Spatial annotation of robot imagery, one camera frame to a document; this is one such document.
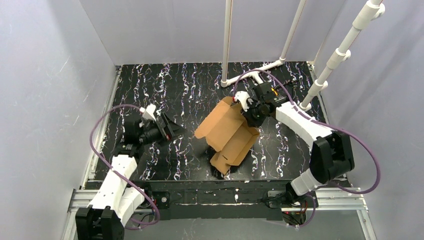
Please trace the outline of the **brown cardboard box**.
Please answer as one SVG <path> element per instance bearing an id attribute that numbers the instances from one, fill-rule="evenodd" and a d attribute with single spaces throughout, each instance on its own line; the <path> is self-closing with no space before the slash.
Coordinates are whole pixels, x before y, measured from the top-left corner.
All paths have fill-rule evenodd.
<path id="1" fill-rule="evenodd" d="M 253 147 L 260 133 L 250 127 L 241 113 L 242 105 L 224 97 L 194 131 L 215 150 L 210 164 L 226 175 L 232 166 L 239 166 Z"/>

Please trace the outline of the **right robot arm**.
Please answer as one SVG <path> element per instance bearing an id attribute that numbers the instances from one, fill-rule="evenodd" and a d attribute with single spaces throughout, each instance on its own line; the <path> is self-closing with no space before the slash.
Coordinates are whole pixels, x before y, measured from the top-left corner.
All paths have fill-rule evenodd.
<path id="1" fill-rule="evenodd" d="M 350 136 L 339 130 L 316 123 L 314 118 L 297 108 L 289 95 L 278 93 L 270 83 L 253 88 L 252 98 L 238 91 L 233 100 L 241 104 L 241 114 L 250 127 L 260 127 L 266 118 L 273 117 L 294 131 L 311 149 L 308 169 L 285 186 L 285 191 L 268 192 L 261 201 L 270 208 L 279 208 L 302 201 L 306 194 L 355 168 Z"/>

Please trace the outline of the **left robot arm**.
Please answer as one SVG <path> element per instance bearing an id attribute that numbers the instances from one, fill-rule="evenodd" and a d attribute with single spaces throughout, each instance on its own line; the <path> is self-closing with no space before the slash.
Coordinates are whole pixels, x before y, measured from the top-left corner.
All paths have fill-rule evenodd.
<path id="1" fill-rule="evenodd" d="M 147 198 L 145 190 L 129 184 L 145 146 L 164 145 L 186 131 L 165 113 L 154 116 L 147 112 L 139 118 L 127 118 L 123 128 L 112 152 L 111 168 L 100 189 L 86 207 L 76 212 L 76 232 L 80 240 L 124 238 L 127 222 Z"/>

